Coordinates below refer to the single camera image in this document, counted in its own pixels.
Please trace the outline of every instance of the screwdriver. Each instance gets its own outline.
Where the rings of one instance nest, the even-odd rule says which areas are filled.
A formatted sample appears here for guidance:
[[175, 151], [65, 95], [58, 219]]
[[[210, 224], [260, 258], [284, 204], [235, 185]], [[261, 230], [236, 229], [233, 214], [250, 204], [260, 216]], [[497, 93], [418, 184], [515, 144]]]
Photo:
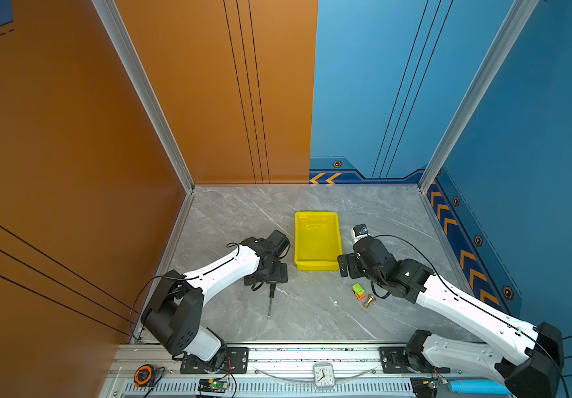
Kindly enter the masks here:
[[268, 303], [268, 319], [271, 318], [271, 308], [273, 307], [273, 298], [275, 297], [275, 288], [277, 287], [277, 283], [271, 283], [271, 293], [268, 295], [271, 301]]

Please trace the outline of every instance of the blue wall panel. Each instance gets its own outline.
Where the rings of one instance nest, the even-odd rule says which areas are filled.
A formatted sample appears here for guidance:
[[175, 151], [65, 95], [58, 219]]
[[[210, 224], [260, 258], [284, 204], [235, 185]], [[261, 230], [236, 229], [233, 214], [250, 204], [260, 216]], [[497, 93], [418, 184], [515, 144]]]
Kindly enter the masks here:
[[538, 3], [445, 169], [518, 284], [521, 316], [572, 334], [572, 1]]
[[366, 178], [424, 167], [511, 3], [321, 0], [311, 157]]

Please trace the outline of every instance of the aluminum frame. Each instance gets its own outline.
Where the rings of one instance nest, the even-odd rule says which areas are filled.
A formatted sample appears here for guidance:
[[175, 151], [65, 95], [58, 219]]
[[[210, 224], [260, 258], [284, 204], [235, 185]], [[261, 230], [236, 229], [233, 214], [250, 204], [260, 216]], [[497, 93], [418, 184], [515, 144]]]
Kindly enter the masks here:
[[467, 122], [481, 102], [484, 93], [489, 88], [511, 47], [516, 42], [520, 32], [525, 27], [527, 20], [534, 12], [538, 0], [515, 0], [511, 5], [505, 20], [503, 21], [496, 37], [493, 39], [487, 54], [482, 60], [472, 83], [469, 85], [465, 97], [461, 101], [454, 117], [452, 117], [447, 130], [441, 138], [430, 162], [425, 168], [423, 176], [418, 182], [421, 192], [425, 193], [439, 170], [445, 163], [460, 134], [465, 129]]
[[170, 130], [169, 123], [164, 116], [160, 102], [158, 102], [155, 96], [154, 88], [151, 86], [147, 72], [138, 57], [136, 47], [133, 45], [133, 42], [131, 42], [131, 37], [122, 21], [116, 3], [113, 0], [92, 0], [92, 3], [131, 79], [133, 87], [138, 93], [143, 107], [147, 111], [151, 124], [158, 134], [158, 138], [173, 165], [173, 170], [182, 183], [182, 187], [184, 187], [184, 191], [186, 191], [187, 194], [193, 192], [195, 187], [193, 178], [188, 172], [186, 162], [182, 157], [182, 153], [179, 151], [178, 143]]
[[[243, 346], [249, 348], [248, 372], [246, 374], [235, 375], [236, 380], [240, 383], [257, 380], [265, 383], [266, 381], [274, 380], [272, 376], [311, 379], [313, 365], [319, 362], [332, 363], [335, 376], [339, 382], [342, 378], [349, 378], [362, 372], [366, 373], [354, 380], [368, 384], [406, 382], [409, 378], [430, 378], [432, 375], [429, 373], [385, 374], [383, 372], [379, 356], [379, 347], [404, 347], [405, 345], [405, 343], [372, 341], [264, 341], [259, 343], [241, 342], [228, 344], [230, 347]], [[173, 381], [174, 379], [194, 381], [197, 378], [204, 378], [203, 376], [196, 376], [194, 374], [181, 374], [181, 361], [171, 360], [169, 353], [161, 345], [121, 345], [113, 360], [102, 390], [100, 391], [99, 398], [122, 396], [125, 389], [129, 387], [129, 383], [132, 383], [135, 371], [145, 363], [164, 366], [165, 372], [163, 380], [166, 382]], [[450, 376], [449, 378], [456, 379], [478, 378], [478, 376], [474, 374], [456, 369], [452, 369], [450, 375], [455, 376]], [[376, 392], [377, 391], [370, 391], [369, 393], [371, 394], [352, 393], [348, 394], [348, 396], [384, 395], [375, 394]], [[249, 394], [246, 392], [239, 396], [266, 396], [266, 394], [266, 391], [259, 391], [257, 394]], [[150, 394], [150, 396], [156, 395], [167, 395], [167, 392], [157, 392], [154, 390]], [[346, 393], [338, 389], [337, 391], [324, 391], [323, 395], [346, 396]], [[402, 396], [414, 397], [415, 395], [412, 392], [408, 392]]]
[[[160, 263], [158, 264], [158, 268], [155, 271], [155, 275], [163, 275], [169, 271], [171, 260], [173, 259], [173, 253], [175, 252], [176, 247], [178, 246], [179, 237], [184, 229], [184, 224], [186, 223], [186, 218], [188, 217], [188, 211], [191, 208], [191, 204], [193, 203], [193, 191], [187, 192], [186, 196], [184, 196], [184, 201], [182, 202], [182, 207], [179, 209], [179, 213], [177, 218], [175, 219], [175, 224], [173, 225], [173, 229], [170, 232], [169, 241], [167, 242], [166, 247], [164, 248], [164, 253], [162, 254], [162, 259], [160, 259]], [[151, 287], [147, 293], [147, 297], [143, 301], [144, 303], [149, 302], [151, 296], [153, 296], [155, 288], [157, 287], [158, 283], [160, 283], [160, 278], [154, 279], [151, 283]], [[138, 318], [136, 322], [136, 326], [134, 328], [134, 336], [139, 336], [142, 332], [142, 322]], [[135, 339], [131, 338], [130, 343], [135, 343]]]

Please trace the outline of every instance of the yellow chevron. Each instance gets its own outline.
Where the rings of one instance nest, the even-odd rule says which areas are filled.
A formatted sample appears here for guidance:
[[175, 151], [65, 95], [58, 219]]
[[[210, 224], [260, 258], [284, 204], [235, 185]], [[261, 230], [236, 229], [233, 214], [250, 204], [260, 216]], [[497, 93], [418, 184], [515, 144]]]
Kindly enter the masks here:
[[469, 286], [472, 289], [474, 288], [474, 276], [477, 276], [478, 278], [481, 278], [482, 280], [487, 282], [487, 278], [485, 278], [485, 275], [481, 274], [480, 272], [476, 271], [473, 268], [470, 268], [469, 269]]
[[340, 175], [341, 175], [341, 173], [338, 172], [337, 174], [335, 174], [334, 176], [330, 177], [329, 179], [326, 179], [326, 182], [327, 182], [328, 184], [334, 184], [334, 182], [333, 182], [332, 180], [335, 179], [335, 178], [337, 178], [337, 177], [340, 176]]
[[313, 183], [313, 184], [319, 184], [319, 183], [317, 182], [317, 178], [323, 176], [324, 174], [325, 174], [324, 172], [320, 172], [320, 173], [317, 174], [313, 179], [311, 179], [310, 182]]
[[434, 197], [435, 196], [443, 196], [440, 192], [432, 192], [432, 207], [434, 207]]
[[461, 251], [460, 251], [460, 267], [461, 267], [462, 269], [465, 269], [465, 266], [463, 265], [463, 262], [465, 261], [465, 257], [467, 257], [468, 259], [472, 259], [472, 260], [474, 260], [474, 261], [477, 261], [477, 260], [476, 260], [476, 257], [474, 257], [474, 255], [473, 255], [472, 253], [470, 253], [470, 252], [468, 252], [468, 251], [465, 251], [465, 250], [461, 250]]
[[440, 204], [436, 207], [439, 209], [437, 217], [438, 217], [439, 221], [441, 221], [441, 210], [449, 210], [449, 207], [445, 206], [444, 204]]
[[495, 302], [497, 306], [500, 306], [500, 303], [498, 302], [497, 298], [493, 297], [491, 294], [481, 289], [481, 301], [484, 302], [485, 299], [489, 299]]
[[458, 223], [456, 222], [456, 220], [448, 219], [447, 217], [445, 217], [445, 225], [443, 226], [443, 229], [445, 230], [445, 235], [447, 235], [447, 226], [448, 226], [449, 224], [454, 224], [455, 226], [458, 225]]

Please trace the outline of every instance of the vent grille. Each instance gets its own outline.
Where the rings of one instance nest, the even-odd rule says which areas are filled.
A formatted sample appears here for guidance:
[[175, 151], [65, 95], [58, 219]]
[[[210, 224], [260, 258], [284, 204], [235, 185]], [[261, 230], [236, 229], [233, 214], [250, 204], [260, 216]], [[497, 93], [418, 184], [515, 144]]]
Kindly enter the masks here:
[[[409, 378], [394, 378], [375, 380], [355, 380], [340, 383], [331, 390], [317, 390], [310, 383], [290, 383], [278, 380], [266, 380], [266, 378], [237, 378], [239, 385], [235, 398], [243, 397], [279, 397], [285, 394], [291, 397], [317, 397], [322, 392], [324, 396], [335, 397], [413, 397], [412, 384]], [[150, 387], [136, 387], [133, 381], [125, 383], [124, 396], [141, 396]], [[195, 379], [182, 381], [180, 379], [162, 380], [155, 386], [154, 391], [148, 397], [194, 397], [197, 394]]]

